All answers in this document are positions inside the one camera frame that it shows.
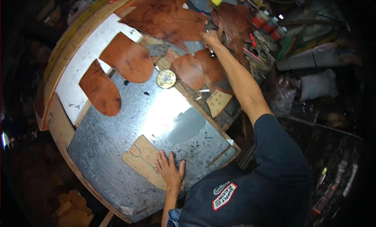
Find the brown leather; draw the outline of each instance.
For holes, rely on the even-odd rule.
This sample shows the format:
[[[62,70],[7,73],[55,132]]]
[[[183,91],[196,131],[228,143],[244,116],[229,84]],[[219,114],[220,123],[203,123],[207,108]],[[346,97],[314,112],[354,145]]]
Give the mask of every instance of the brown leather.
[[[184,9],[188,0],[139,0],[121,22],[189,52],[183,41],[201,41],[207,18]]]
[[[228,38],[225,46],[231,48],[234,51],[235,58],[247,68],[243,46],[249,33],[256,30],[252,16],[249,13],[249,7],[242,4],[222,3],[215,10],[216,12],[213,11],[211,16],[214,18],[216,25],[219,25],[218,17],[223,21],[223,30]]]
[[[210,57],[208,49],[197,51],[194,56],[200,62],[204,74],[210,81],[215,83],[222,79],[223,68],[221,62],[217,57]]]
[[[170,62],[170,64],[176,59],[180,57],[179,54],[177,54],[174,50],[172,50],[172,48],[169,48],[166,52],[166,58],[168,60],[168,62]]]
[[[122,32],[115,36],[99,59],[130,82],[146,82],[153,74],[153,60],[148,51]]]
[[[193,55],[182,55],[172,62],[170,68],[188,87],[199,90],[204,86],[204,72]]]
[[[120,112],[121,99],[115,83],[105,74],[94,60],[79,83],[94,107],[106,116],[115,116]]]

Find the embroidered patch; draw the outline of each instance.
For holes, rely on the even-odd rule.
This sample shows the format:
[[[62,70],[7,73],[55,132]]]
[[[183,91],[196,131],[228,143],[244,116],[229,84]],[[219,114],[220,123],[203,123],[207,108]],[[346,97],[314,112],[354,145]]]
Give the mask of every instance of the embroidered patch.
[[[226,203],[228,203],[236,190],[237,186],[234,183],[228,185],[216,199],[213,200],[213,210],[216,211]]]
[[[222,192],[222,190],[224,189],[224,187],[228,186],[230,182],[226,182],[224,184],[221,184],[220,186],[218,186],[217,188],[213,189],[213,194],[214,195],[219,195],[220,192]]]

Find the plastic bag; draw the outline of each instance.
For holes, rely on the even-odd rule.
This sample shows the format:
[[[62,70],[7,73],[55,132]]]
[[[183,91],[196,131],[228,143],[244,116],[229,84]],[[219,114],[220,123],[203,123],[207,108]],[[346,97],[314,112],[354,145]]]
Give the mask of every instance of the plastic bag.
[[[318,74],[301,77],[302,97],[301,101],[318,97],[336,97],[338,95],[335,83],[335,73],[331,69]]]
[[[276,89],[274,100],[269,102],[270,110],[274,113],[275,117],[289,116],[291,108],[293,106],[295,95],[295,89]]]

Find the man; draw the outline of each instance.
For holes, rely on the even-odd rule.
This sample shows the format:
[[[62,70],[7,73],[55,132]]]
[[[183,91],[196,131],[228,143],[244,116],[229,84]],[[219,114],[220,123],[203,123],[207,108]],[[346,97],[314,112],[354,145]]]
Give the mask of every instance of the man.
[[[311,171],[298,145],[283,130],[251,74],[231,55],[216,34],[203,33],[223,65],[232,89],[255,131],[256,162],[246,174],[235,166],[213,171],[188,192],[176,209],[185,161],[179,170],[172,152],[155,161],[167,183],[162,227],[303,226],[313,186]]]

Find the paint jar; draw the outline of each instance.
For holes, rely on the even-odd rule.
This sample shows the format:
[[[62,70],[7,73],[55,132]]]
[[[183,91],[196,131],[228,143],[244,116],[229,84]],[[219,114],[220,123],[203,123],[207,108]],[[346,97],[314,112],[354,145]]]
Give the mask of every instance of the paint jar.
[[[277,27],[277,25],[278,25],[277,23],[278,23],[278,18],[275,16],[275,17],[271,18],[267,23],[265,23],[260,28],[260,30],[264,34],[270,34],[270,32],[272,32]]]
[[[268,11],[259,11],[257,15],[253,18],[253,25],[260,29],[260,27],[269,20]]]
[[[281,38],[285,37],[286,36],[286,32],[287,32],[287,29],[286,27],[280,27],[278,26],[278,28],[276,28],[270,35],[269,35],[269,39],[270,41],[272,41],[273,43],[276,43],[278,42]]]

